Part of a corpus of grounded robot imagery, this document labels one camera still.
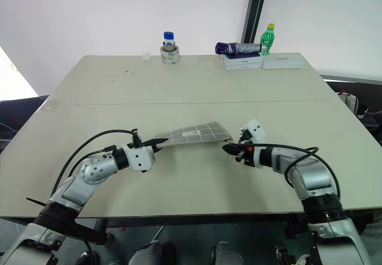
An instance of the white table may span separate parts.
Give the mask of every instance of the white table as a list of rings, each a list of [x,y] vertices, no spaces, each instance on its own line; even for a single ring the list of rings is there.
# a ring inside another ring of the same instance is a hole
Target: white table
[[[171,83],[175,80],[181,85],[181,80],[174,79],[171,65],[164,67],[157,57],[149,62],[139,57],[84,57],[0,155],[0,216],[36,216],[41,208],[25,197],[46,201],[65,160],[100,131],[138,127],[145,140],[157,133],[219,121],[237,140],[239,128],[253,117],[263,124],[271,143],[319,146],[318,154],[332,166],[340,181],[346,209],[382,206],[381,147],[309,65],[296,70],[225,72],[218,60],[216,56],[182,57],[176,65],[178,76],[190,82],[183,71],[191,75],[194,68],[198,73],[195,81],[207,77],[204,80],[214,80],[216,87],[207,95],[198,91],[198,85],[206,89],[205,84],[190,84],[183,92],[177,90],[179,96],[175,97],[171,95]],[[111,68],[118,69],[121,61],[151,71],[140,70],[139,76],[131,74],[128,78],[123,73],[118,77],[115,71],[108,76],[103,70],[95,71],[103,64],[116,64]],[[208,61],[214,67],[207,67]],[[213,69],[214,79],[201,69]],[[275,83],[273,75],[281,82]],[[156,86],[150,85],[149,81],[155,84],[156,77],[161,77]],[[114,82],[107,84],[108,79]],[[160,85],[165,84],[168,87],[161,95]],[[243,87],[249,90],[250,84],[256,84],[253,96],[242,91]],[[107,85],[105,92],[101,91],[103,85]],[[118,90],[112,91],[112,85]],[[129,141],[128,135],[107,135],[91,143],[79,157]],[[300,201],[282,175],[270,168],[236,163],[221,145],[161,150],[151,171],[142,174],[125,169],[111,176],[80,216],[302,212]]]

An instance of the floor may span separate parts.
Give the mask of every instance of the floor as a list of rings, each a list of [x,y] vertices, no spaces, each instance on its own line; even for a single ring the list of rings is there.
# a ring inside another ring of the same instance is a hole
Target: floor
[[[78,223],[91,227],[95,220],[84,219]],[[310,233],[304,233],[296,239],[288,239],[284,234],[284,222],[203,224],[189,226],[166,226],[159,236],[162,242],[171,242],[177,251],[177,264],[208,264],[211,247],[219,241],[227,241],[241,254],[244,264],[277,265],[275,245],[285,246],[290,254],[297,258],[308,253],[313,246]],[[24,226],[2,220],[0,222],[0,251],[5,251]],[[134,252],[149,243],[159,230],[159,226],[130,227],[108,229],[115,235],[114,243],[108,246],[92,245],[101,256],[101,265],[120,260],[127,264]],[[82,241],[67,238],[59,251],[55,253],[58,264],[75,264],[76,259],[85,251]]]

